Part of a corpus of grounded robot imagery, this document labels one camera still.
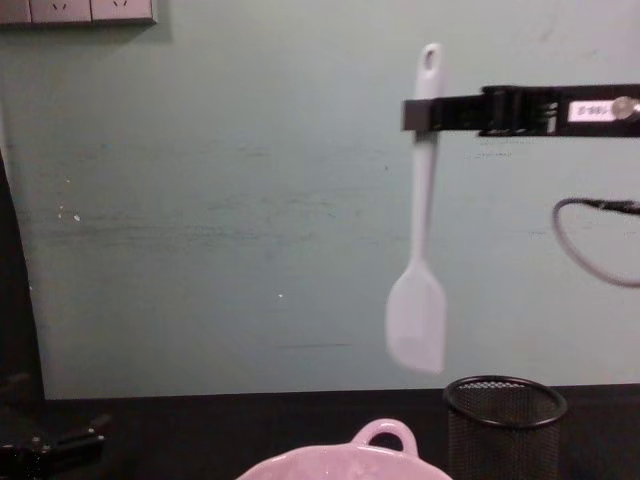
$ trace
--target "spatula head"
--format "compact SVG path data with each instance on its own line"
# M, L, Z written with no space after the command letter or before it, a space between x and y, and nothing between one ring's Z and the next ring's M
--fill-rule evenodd
M401 365L444 368L447 299L426 265L410 265L387 300L387 348Z

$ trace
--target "silicone spatula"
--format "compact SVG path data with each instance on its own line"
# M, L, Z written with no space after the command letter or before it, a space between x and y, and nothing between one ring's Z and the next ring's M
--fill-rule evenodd
M427 45L418 60L416 99L442 96L442 48ZM437 133L418 133L413 153L411 256L387 300L387 348L401 365L440 373L444 367L447 300L429 268L427 237Z

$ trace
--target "pink bowl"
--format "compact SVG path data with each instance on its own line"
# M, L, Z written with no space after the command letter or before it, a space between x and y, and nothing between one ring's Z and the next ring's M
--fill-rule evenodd
M380 433L402 441L402 451L369 445ZM292 450L253 467L238 480L451 480L418 457L411 430L397 420L375 420L351 443Z

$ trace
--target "wire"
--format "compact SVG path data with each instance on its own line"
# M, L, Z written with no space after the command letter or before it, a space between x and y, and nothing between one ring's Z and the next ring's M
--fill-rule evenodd
M613 201L597 200L593 198L565 198L564 200L560 200L558 203L556 203L556 205L553 207L553 213L551 215L553 232L556 235L558 243L574 262L576 262L584 270L589 272L591 275L599 278L603 282L609 283L611 285L616 285L618 287L640 288L640 279L625 278L609 273L588 260L582 253L580 253L573 242L571 242L571 240L569 239L567 233L562 229L562 224L560 222L560 210L562 210L567 205L583 205L591 208L596 208L598 210L611 211L624 215L640 216L640 203L633 200Z

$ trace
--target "black mesh cup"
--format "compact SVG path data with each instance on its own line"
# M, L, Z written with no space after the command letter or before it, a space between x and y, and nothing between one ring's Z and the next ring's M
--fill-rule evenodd
M511 377L469 377L444 391L454 480L557 480L559 420L567 402Z

